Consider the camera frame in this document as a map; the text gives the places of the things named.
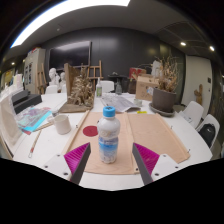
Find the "red circle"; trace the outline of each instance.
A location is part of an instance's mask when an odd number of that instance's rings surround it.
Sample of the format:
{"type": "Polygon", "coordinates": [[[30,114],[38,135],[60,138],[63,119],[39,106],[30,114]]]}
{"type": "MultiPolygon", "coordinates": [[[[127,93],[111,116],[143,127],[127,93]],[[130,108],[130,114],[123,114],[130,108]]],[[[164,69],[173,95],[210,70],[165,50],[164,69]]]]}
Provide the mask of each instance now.
{"type": "Polygon", "coordinates": [[[98,135],[97,127],[96,126],[87,126],[83,129],[83,134],[88,137],[93,137],[98,135]]]}

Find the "ceiling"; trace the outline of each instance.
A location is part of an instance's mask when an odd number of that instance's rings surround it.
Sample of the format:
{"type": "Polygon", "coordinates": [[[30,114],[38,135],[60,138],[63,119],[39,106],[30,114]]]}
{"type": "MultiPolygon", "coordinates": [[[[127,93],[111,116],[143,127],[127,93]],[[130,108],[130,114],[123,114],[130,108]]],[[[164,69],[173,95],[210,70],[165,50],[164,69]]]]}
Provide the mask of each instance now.
{"type": "Polygon", "coordinates": [[[121,27],[143,31],[178,48],[187,55],[217,60],[209,50],[211,41],[187,16],[156,0],[131,0],[128,7],[100,6],[73,11],[48,22],[22,45],[10,49],[3,63],[26,55],[35,46],[74,30],[92,27],[121,27]]]}

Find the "bag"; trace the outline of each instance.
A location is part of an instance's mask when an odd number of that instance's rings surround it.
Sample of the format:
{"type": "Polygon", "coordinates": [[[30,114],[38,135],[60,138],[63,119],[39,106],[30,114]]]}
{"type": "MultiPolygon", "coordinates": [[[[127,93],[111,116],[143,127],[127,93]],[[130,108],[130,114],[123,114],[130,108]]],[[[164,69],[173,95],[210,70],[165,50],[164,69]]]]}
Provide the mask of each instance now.
{"type": "Polygon", "coordinates": [[[213,124],[205,124],[198,133],[210,148],[216,133],[215,126],[213,124]]]}

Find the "cardboard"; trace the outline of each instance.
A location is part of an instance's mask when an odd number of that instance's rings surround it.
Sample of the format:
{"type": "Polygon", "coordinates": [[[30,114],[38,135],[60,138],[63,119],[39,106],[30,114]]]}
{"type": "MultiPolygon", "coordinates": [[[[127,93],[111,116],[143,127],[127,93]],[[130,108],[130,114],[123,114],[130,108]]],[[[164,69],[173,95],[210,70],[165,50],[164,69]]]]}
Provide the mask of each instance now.
{"type": "Polygon", "coordinates": [[[157,86],[159,86],[159,79],[139,76],[136,84],[135,98],[152,101],[152,90],[157,86]]]}
{"type": "Polygon", "coordinates": [[[146,73],[146,70],[145,69],[142,69],[142,68],[130,68],[129,69],[129,78],[130,79],[133,79],[134,78],[134,77],[132,77],[133,72],[138,77],[140,73],[146,73]]]}
{"type": "Polygon", "coordinates": [[[144,73],[140,73],[138,76],[141,76],[141,77],[148,77],[148,78],[154,78],[153,75],[151,75],[151,74],[144,74],[144,73]]]}

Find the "cabinet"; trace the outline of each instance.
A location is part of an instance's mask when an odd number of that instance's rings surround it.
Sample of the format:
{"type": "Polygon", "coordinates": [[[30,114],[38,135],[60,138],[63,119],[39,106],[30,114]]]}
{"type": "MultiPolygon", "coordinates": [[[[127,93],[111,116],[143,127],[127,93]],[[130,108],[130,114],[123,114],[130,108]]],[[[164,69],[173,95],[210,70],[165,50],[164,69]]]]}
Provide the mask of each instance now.
{"type": "Polygon", "coordinates": [[[24,85],[31,94],[38,94],[36,76],[37,71],[42,71],[45,60],[45,49],[35,49],[25,59],[24,85]]]}

